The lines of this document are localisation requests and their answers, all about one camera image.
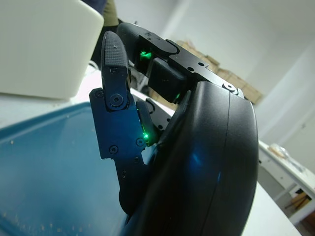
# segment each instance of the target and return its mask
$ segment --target textured fingertip pad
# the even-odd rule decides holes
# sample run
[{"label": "textured fingertip pad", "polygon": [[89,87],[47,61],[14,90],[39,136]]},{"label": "textured fingertip pad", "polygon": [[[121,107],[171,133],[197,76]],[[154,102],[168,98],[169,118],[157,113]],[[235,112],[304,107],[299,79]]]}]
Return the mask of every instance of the textured fingertip pad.
[{"label": "textured fingertip pad", "polygon": [[128,67],[128,57],[123,42],[117,34],[107,31],[104,34],[101,52],[101,68]]}]

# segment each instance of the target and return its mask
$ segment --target robotic hand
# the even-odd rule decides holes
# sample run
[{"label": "robotic hand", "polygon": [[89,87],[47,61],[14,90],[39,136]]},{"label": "robotic hand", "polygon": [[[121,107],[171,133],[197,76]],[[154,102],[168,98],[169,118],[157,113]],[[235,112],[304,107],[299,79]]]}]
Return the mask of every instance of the robotic hand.
[{"label": "robotic hand", "polygon": [[[128,59],[167,101],[135,103]],[[207,63],[170,40],[122,23],[105,33],[103,88],[90,93],[101,158],[115,161],[123,236],[237,236],[255,193],[258,137],[252,104]],[[155,145],[148,165],[141,151]]]}]

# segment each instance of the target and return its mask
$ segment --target person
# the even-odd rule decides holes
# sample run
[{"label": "person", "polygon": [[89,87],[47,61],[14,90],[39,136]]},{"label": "person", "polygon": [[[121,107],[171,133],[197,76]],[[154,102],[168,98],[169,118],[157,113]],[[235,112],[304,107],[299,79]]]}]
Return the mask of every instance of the person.
[{"label": "person", "polygon": [[90,7],[94,8],[100,14],[103,13],[104,7],[106,5],[107,0],[82,0]]},{"label": "person", "polygon": [[114,0],[107,0],[107,3],[102,10],[102,15],[104,17],[104,25],[102,28],[102,31],[99,35],[99,38],[97,40],[93,55],[91,60],[94,61],[98,67],[100,68],[100,62],[101,62],[101,50],[102,50],[102,41],[103,37],[106,31],[112,31],[116,32],[118,24],[122,21],[120,21],[117,17],[117,11]]}]

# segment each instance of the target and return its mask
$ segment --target green led light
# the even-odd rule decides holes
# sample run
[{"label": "green led light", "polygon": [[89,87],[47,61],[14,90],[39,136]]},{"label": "green led light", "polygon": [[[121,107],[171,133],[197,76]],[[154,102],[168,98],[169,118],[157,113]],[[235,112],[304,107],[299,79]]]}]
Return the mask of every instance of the green led light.
[{"label": "green led light", "polygon": [[142,51],[140,53],[140,60],[142,59],[150,59],[152,57],[152,53],[147,53],[145,51]]}]

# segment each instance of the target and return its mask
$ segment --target blue tray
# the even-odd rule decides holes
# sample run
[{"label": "blue tray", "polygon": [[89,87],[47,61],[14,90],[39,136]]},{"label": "blue tray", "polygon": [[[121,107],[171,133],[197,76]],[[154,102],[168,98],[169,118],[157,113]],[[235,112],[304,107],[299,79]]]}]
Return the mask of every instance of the blue tray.
[{"label": "blue tray", "polygon": [[126,218],[89,103],[0,131],[0,235],[115,236]]}]

